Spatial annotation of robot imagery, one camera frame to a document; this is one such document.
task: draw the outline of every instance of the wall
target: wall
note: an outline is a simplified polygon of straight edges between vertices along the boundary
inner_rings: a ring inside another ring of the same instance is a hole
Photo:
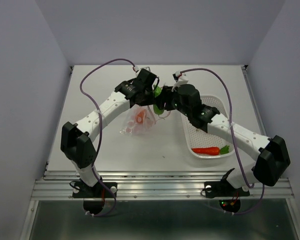
[[[0,239],[19,239],[69,73],[34,0],[0,0]]]
[[[248,75],[267,134],[286,140],[287,175],[300,210],[300,0],[285,2]]]
[[[247,64],[283,0],[36,0],[71,65]]]

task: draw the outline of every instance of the green vegetable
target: green vegetable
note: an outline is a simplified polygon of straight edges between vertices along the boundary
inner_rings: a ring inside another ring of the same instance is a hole
[[[220,155],[228,154],[229,153],[229,145],[225,145],[223,148],[220,149]]]
[[[161,87],[157,86],[157,87],[153,90],[154,97],[155,97],[155,98],[158,97],[158,96],[161,94],[161,91],[162,91],[162,90],[161,90]],[[161,115],[161,114],[164,113],[165,110],[163,110],[163,109],[161,110],[161,109],[158,108],[158,106],[157,106],[156,104],[153,104],[153,111],[154,111],[155,114]]]

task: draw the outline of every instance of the table surface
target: table surface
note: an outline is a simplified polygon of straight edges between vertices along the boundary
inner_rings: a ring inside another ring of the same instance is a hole
[[[83,77],[95,65],[76,65],[73,69],[67,95],[62,109],[55,140],[51,149],[48,171],[74,171],[73,164],[60,150],[61,129],[67,121],[74,123],[93,111],[93,103],[79,90]],[[227,85],[232,105],[233,121],[260,133],[257,117],[239,65],[150,65],[151,71],[160,77],[160,84],[171,86],[175,83],[172,74],[189,68],[204,67],[215,71]],[[189,72],[189,83],[201,95],[216,96],[222,100],[229,113],[226,92],[219,80],[209,72]],[[109,65],[93,73],[83,84],[83,89],[101,104],[122,81],[135,77],[129,65]],[[126,136],[120,133],[128,112],[122,113],[103,131],[102,145],[95,162],[98,171],[111,172],[167,172],[167,171],[227,171],[238,167],[235,154],[219,159],[200,159],[193,156],[187,147],[181,115],[172,111],[171,115],[160,120],[145,135]],[[94,141],[97,148],[98,137]],[[239,151],[243,165],[253,160]]]

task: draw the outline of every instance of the plastic bag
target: plastic bag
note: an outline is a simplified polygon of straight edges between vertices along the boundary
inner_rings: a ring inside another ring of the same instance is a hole
[[[134,105],[128,112],[120,133],[140,135],[149,131],[156,124],[156,119],[149,106]]]

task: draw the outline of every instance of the carrot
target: carrot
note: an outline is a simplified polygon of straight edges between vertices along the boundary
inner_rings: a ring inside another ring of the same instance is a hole
[[[207,155],[216,156],[219,155],[220,148],[218,148],[217,146],[199,147],[199,148],[192,148],[192,151],[195,152],[196,154],[207,154]]]
[[[196,154],[207,154],[207,155],[212,155],[212,156],[217,156],[217,155],[223,155],[223,154],[228,154],[229,153],[229,146],[225,145],[223,148],[218,148],[217,146],[213,147],[199,147],[199,148],[192,148],[192,151],[195,152]]]

